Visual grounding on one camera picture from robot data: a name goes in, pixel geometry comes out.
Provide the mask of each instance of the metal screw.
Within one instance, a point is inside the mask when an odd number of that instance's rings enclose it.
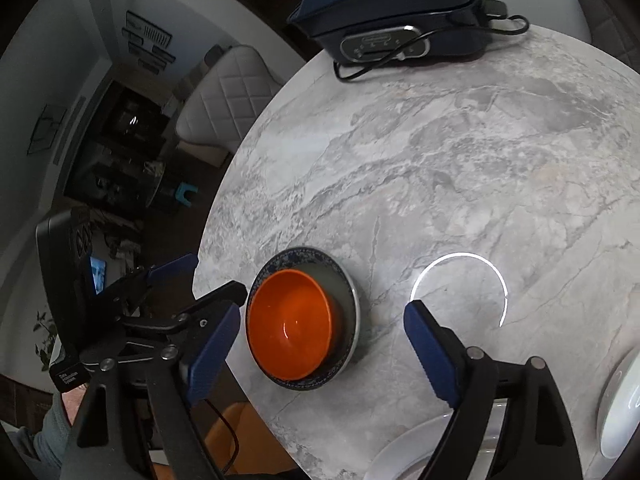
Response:
[[[106,359],[103,359],[102,362],[100,363],[100,370],[102,370],[103,372],[108,372],[115,365],[116,365],[115,359],[111,359],[110,357],[107,357]]]
[[[536,370],[544,370],[546,363],[542,357],[534,356],[531,358],[531,366],[533,366]]]
[[[477,346],[470,346],[469,348],[467,348],[466,354],[473,360],[482,359],[484,357],[484,352]]]
[[[165,346],[160,351],[160,357],[165,361],[170,361],[171,359],[175,359],[176,357],[178,357],[178,347],[176,345]]]

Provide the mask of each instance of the marble table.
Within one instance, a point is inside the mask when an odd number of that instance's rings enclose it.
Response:
[[[353,361],[319,390],[285,390],[255,365],[243,326],[227,362],[312,478],[362,478],[391,440],[447,411],[402,311],[421,270],[455,251],[500,269],[503,326],[500,283],[474,260],[436,267],[426,303],[465,345],[546,360],[587,477],[599,478],[598,398],[640,343],[640,75],[539,27],[476,60],[377,70],[351,84],[320,53],[234,157],[194,295],[231,279],[249,287],[295,245],[329,252],[356,281],[364,319]],[[459,293],[450,304],[447,280]]]

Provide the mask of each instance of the green plant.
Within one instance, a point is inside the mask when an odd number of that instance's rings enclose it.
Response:
[[[42,339],[40,346],[36,345],[35,347],[36,355],[42,362],[42,371],[46,372],[49,370],[49,361],[51,361],[53,345],[56,342],[56,336],[58,335],[58,329],[47,311],[44,311],[42,314],[40,311],[36,313],[36,324],[33,325],[33,331],[37,332],[41,328],[43,328],[47,334]]]

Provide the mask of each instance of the blue gripper pad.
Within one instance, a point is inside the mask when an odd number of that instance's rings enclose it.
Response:
[[[240,307],[232,303],[189,368],[186,397],[191,406],[209,395],[239,330]]]
[[[195,254],[185,254],[170,262],[149,269],[146,276],[147,285],[155,285],[177,276],[178,274],[191,272],[198,266],[198,257]]]
[[[421,301],[412,301],[404,308],[404,331],[431,387],[439,399],[455,410],[460,405],[462,393],[458,387],[456,366],[441,344],[442,330]]]

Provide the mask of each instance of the blue plastic stool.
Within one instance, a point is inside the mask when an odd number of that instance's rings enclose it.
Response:
[[[178,189],[175,190],[175,199],[181,204],[184,204],[187,207],[191,207],[191,202],[184,196],[187,191],[197,193],[198,187],[187,184],[186,182],[181,182],[180,186],[178,186]]]

